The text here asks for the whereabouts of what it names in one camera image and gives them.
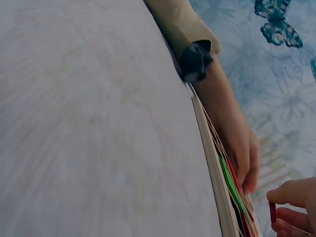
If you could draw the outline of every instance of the butterfly print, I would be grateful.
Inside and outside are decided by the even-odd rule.
[[[311,69],[316,82],[316,57],[311,60]]]
[[[285,21],[285,12],[291,0],[256,0],[255,14],[268,22],[260,28],[268,43],[287,47],[303,47],[303,41],[290,24]]]

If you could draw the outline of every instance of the wrist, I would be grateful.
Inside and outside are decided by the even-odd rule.
[[[212,106],[235,107],[236,100],[226,74],[216,53],[211,54],[213,63],[206,68],[206,79],[194,83],[194,88],[202,102]]]

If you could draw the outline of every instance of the red object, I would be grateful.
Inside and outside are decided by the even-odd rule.
[[[276,210],[276,204],[273,202],[269,202],[270,206],[270,217],[271,217],[271,223],[274,223],[277,221],[277,210]]]

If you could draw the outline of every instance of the fabric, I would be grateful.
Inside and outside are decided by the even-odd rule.
[[[190,0],[222,44],[220,61],[261,144],[252,199],[265,237],[266,191],[316,175],[316,1]]]
[[[180,59],[181,79],[185,82],[199,82],[206,78],[206,68],[213,62],[209,51],[211,41],[200,40],[190,44]]]

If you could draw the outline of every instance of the black cuff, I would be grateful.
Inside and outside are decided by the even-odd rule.
[[[213,62],[211,45],[209,40],[199,40],[184,50],[180,59],[182,81],[192,83],[206,78],[206,67]]]

